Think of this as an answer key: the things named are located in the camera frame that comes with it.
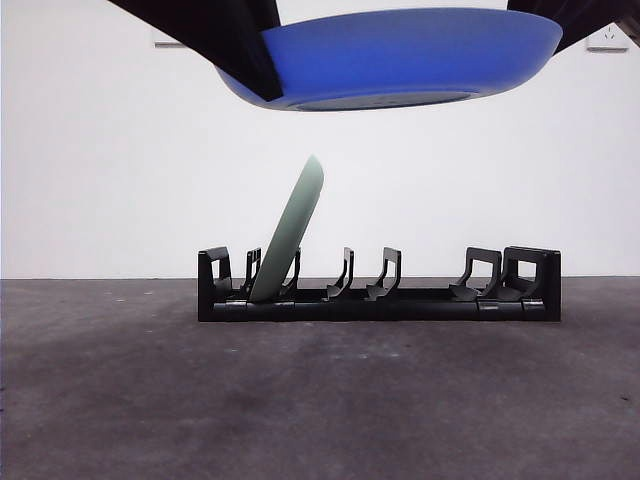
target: concrete floor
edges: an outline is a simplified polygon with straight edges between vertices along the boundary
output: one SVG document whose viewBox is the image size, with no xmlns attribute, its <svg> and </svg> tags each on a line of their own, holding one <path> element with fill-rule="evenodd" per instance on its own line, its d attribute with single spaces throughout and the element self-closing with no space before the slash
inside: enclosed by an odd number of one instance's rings
<svg viewBox="0 0 640 480">
<path fill-rule="evenodd" d="M 562 324 L 198 324 L 193 280 L 3 283 L 13 479 L 639 479 L 640 278 Z"/>
</svg>

